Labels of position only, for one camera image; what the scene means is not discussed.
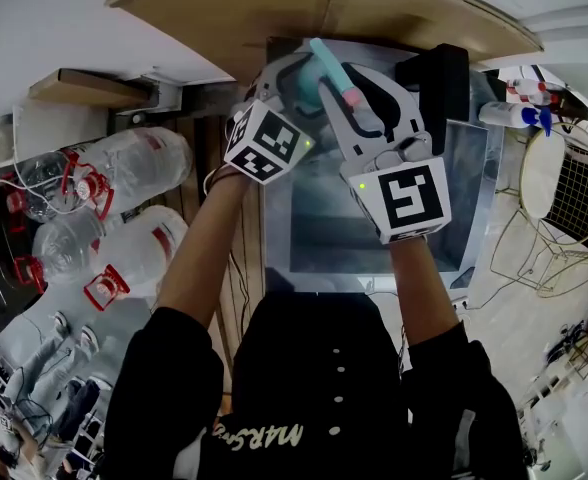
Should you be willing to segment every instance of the plastic bottle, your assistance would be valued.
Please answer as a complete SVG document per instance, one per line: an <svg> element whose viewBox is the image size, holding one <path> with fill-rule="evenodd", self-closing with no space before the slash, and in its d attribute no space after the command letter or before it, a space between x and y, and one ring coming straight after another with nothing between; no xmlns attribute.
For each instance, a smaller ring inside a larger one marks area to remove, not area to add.
<svg viewBox="0 0 588 480"><path fill-rule="evenodd" d="M537 94L531 94L529 96L520 96L523 103L532 103L533 105L539 105L545 107L547 105L558 103L558 94L543 91Z"/></svg>
<svg viewBox="0 0 588 480"><path fill-rule="evenodd" d="M537 94L548 89L545 82L530 80L528 78L516 78L514 80L507 80L505 83L507 85L507 92L523 96Z"/></svg>
<svg viewBox="0 0 588 480"><path fill-rule="evenodd" d="M134 128L93 144L75 170L76 192L100 218L131 210L182 183L192 169L185 139L165 128Z"/></svg>
<svg viewBox="0 0 588 480"><path fill-rule="evenodd" d="M150 206L100 240L91 267L96 277L85 286L85 295L99 311L116 299L155 296L186 232L187 224L174 210Z"/></svg>
<svg viewBox="0 0 588 480"><path fill-rule="evenodd" d="M52 206L62 212L72 210L79 203L78 197L71 190L73 187L71 181L68 182L70 190L67 190L66 194L63 194L61 190L61 177L67 163L68 156L61 151L55 151L27 160L21 169L21 178L27 186L52 180L50 183L45 183L32 190L41 194ZM40 223L45 223L57 215L45 201L27 190L16 190L10 193L6 203L10 213L23 211L30 219Z"/></svg>
<svg viewBox="0 0 588 480"><path fill-rule="evenodd" d="M549 108L538 109L523 103L493 101L481 107L478 118L487 124L526 128L540 126L549 137L552 129L552 113Z"/></svg>
<svg viewBox="0 0 588 480"><path fill-rule="evenodd" d="M14 260L17 277L22 284L34 283L43 293L47 283L67 284L89 275L91 247L97 247L99 238L121 224L119 216L99 221L90 208L57 215L37 229L32 255Z"/></svg>

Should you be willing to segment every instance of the black sleeve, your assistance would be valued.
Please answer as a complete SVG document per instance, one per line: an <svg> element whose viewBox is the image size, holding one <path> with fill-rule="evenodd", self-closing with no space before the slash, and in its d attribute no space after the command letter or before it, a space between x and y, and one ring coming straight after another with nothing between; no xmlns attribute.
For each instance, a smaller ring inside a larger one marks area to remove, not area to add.
<svg viewBox="0 0 588 480"><path fill-rule="evenodd" d="M101 478L171 479L178 453L212 425L223 364L205 328L158 309L130 342L105 423Z"/></svg>
<svg viewBox="0 0 588 480"><path fill-rule="evenodd" d="M470 471L485 480L527 479L521 432L510 395L492 375L463 324L410 347L403 387L413 414L413 466L425 478ZM471 421L465 432L465 422Z"/></svg>

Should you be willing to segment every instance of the white floor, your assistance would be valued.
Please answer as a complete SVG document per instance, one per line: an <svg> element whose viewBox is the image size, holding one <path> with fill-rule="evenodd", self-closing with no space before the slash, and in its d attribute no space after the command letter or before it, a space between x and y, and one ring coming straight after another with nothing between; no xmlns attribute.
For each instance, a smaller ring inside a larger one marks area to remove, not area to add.
<svg viewBox="0 0 588 480"><path fill-rule="evenodd" d="M508 186L518 188L524 151L525 146L506 135L497 189ZM504 194L495 197L485 243L470 285L470 307L481 306L498 288L510 282L491 272L489 267L501 232L518 208L518 203L516 197ZM494 269L514 275L527 258L536 236L534 228L517 216L496 252ZM587 250L582 246L573 249ZM534 257L542 250L546 252L541 253L534 264ZM539 238L532 261L528 263L528 268L533 270L528 277L539 279L550 258L551 253L547 252ZM558 276L554 290L547 295L570 290L587 278L588 264L576 266ZM386 327L398 348L402 321L396 297L387 293L374 294L372 297L381 309ZM461 315L470 339L483 343L492 362L494 375L516 402L527 390L532 377L541 372L545 348L558 341L561 326L576 323L588 316L588 282L570 293L548 299L537 296L532 288L513 283L501 290L482 309L462 312Z"/></svg>

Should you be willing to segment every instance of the wooden floor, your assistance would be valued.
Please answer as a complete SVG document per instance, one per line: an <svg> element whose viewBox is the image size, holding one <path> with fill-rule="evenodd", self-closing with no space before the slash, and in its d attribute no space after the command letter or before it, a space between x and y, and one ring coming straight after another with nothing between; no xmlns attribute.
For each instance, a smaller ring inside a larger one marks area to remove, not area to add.
<svg viewBox="0 0 588 480"><path fill-rule="evenodd" d="M200 189L202 180L223 162L227 147L225 118L179 118L165 122L164 126L185 137L194 154L194 168L183 184L151 199L149 204L160 204L176 210L189 226L204 197ZM225 365L226 392L231 390L230 372L241 338L256 305L265 293L264 251L261 240L262 198L262 187L252 184L236 224L220 303L209 329L213 347Z"/></svg>

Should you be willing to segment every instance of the cardboard box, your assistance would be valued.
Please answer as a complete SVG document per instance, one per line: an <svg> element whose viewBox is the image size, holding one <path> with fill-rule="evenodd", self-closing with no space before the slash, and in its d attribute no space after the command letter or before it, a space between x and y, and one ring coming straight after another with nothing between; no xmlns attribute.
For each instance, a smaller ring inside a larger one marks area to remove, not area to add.
<svg viewBox="0 0 588 480"><path fill-rule="evenodd" d="M535 34L480 0L106 0L249 84L270 37L325 37L430 50L470 62L542 50Z"/></svg>
<svg viewBox="0 0 588 480"><path fill-rule="evenodd" d="M124 108L145 103L149 96L140 89L81 73L58 69L30 87L28 97L53 103Z"/></svg>

